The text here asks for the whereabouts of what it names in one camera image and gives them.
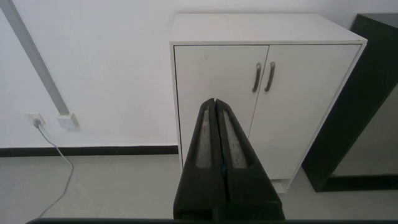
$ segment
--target cabinet handle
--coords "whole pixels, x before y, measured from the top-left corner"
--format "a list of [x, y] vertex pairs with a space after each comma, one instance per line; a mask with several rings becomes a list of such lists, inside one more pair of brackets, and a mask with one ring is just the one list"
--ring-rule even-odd
[[260, 73], [261, 73], [261, 63], [259, 62], [257, 63], [256, 81], [254, 82], [254, 87], [251, 90], [253, 93], [257, 91], [257, 87], [259, 86]]
[[265, 92], [268, 92], [269, 88], [271, 88], [272, 79], [274, 79], [274, 72], [275, 72], [275, 62], [271, 62], [271, 71], [269, 72], [267, 87], [265, 87], [264, 89]]

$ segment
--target gray floor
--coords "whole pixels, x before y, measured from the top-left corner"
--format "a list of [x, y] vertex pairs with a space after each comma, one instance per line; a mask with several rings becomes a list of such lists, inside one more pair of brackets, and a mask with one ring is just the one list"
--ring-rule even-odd
[[[177, 156], [69, 159], [69, 189], [44, 217], [172, 218]], [[62, 193], [68, 174], [60, 157], [0, 158], [0, 223], [36, 218]], [[398, 220], [398, 191], [315, 193], [303, 170], [280, 197], [288, 219]]]

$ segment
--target black cabinet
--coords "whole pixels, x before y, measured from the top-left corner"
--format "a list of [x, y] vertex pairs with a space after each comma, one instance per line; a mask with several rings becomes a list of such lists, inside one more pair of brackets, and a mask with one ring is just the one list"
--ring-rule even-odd
[[351, 30], [368, 44], [302, 164], [317, 192], [398, 188], [398, 14], [358, 14]]

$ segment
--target cabinet top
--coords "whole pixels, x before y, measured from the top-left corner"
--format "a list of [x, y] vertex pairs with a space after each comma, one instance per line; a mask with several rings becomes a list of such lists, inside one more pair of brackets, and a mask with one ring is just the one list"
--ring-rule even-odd
[[317, 14], [177, 14], [172, 45], [365, 44]]

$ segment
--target white wall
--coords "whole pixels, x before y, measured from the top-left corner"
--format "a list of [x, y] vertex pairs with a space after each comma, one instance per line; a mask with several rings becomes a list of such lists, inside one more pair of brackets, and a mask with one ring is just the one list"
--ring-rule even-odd
[[48, 146], [25, 120], [40, 112], [60, 146], [177, 143], [169, 60], [176, 12], [317, 12], [349, 28], [359, 12], [396, 0], [14, 0], [81, 130], [59, 127], [35, 70], [0, 14], [0, 147]]

